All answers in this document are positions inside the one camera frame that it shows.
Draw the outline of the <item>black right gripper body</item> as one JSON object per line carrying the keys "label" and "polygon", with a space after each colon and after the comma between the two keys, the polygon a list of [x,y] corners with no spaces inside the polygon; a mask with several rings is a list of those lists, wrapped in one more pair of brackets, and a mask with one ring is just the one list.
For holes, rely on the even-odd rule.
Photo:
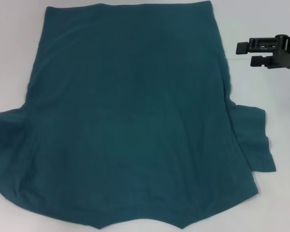
{"label": "black right gripper body", "polygon": [[280,34],[275,38],[277,44],[274,60],[280,67],[290,69],[290,36]]}

